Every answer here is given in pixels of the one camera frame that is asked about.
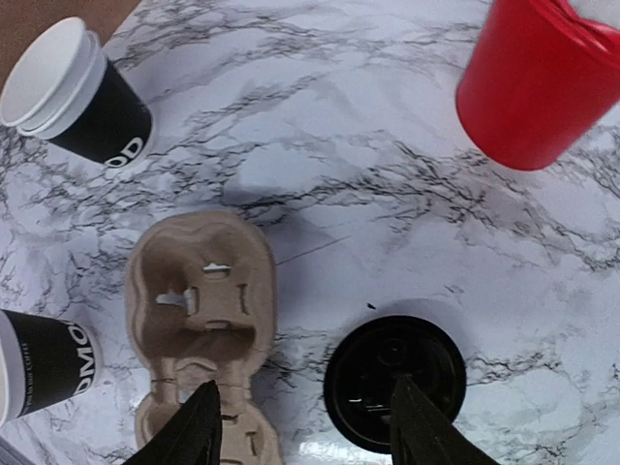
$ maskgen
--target wooden floor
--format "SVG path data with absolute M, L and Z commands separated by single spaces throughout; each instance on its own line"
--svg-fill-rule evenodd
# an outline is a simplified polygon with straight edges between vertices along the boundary
M 51 24 L 81 16 L 102 42 L 116 30 L 139 0 L 0 0 L 0 88 L 30 43 Z

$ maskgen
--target cardboard cup holder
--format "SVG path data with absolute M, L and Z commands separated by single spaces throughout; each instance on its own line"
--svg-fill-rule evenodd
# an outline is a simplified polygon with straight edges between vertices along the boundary
M 151 375 L 136 414 L 143 447 L 183 398 L 211 380 L 221 394 L 221 463 L 283 463 L 250 380 L 275 334 L 275 265 L 263 234 L 235 215 L 174 216 L 148 230 L 130 257 L 125 287 L 130 338 Z

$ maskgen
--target black paper cup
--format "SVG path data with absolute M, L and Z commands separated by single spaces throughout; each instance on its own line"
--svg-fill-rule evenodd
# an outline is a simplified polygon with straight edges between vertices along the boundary
M 64 19 L 21 56 L 0 96 L 0 121 L 109 168 L 134 166 L 153 117 L 79 18 Z
M 83 326 L 0 310 L 0 425 L 86 392 L 101 369 Z

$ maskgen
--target brand logo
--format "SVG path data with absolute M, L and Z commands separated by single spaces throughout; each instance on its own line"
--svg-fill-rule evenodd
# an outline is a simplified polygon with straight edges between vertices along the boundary
M 81 327 L 70 324 L 67 328 L 72 339 L 80 346 L 77 348 L 77 357 L 83 360 L 83 364 L 79 369 L 79 384 L 74 392 L 74 395 L 78 395 L 88 390 L 93 384 L 95 379 L 95 354 L 88 336 Z
M 143 148 L 144 141 L 141 138 L 133 138 L 125 145 L 125 148 L 120 151 L 121 155 L 110 158 L 106 161 L 106 165 L 110 168 L 122 168 L 138 157 Z

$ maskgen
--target table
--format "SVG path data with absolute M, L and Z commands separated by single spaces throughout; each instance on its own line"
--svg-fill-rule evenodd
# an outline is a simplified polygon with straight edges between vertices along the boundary
M 146 0 L 106 47 L 157 116 L 138 172 L 0 130 L 0 306 L 73 319 L 102 384 L 1 436 L 39 464 L 120 464 L 148 375 L 124 265 L 172 214 L 222 207 L 278 262 L 279 335 L 255 396 L 287 463 L 388 464 L 322 402 L 354 327 L 406 313 L 467 359 L 457 427 L 502 464 L 613 463 L 620 434 L 620 112 L 524 173 L 468 140 L 453 94 L 484 0 Z

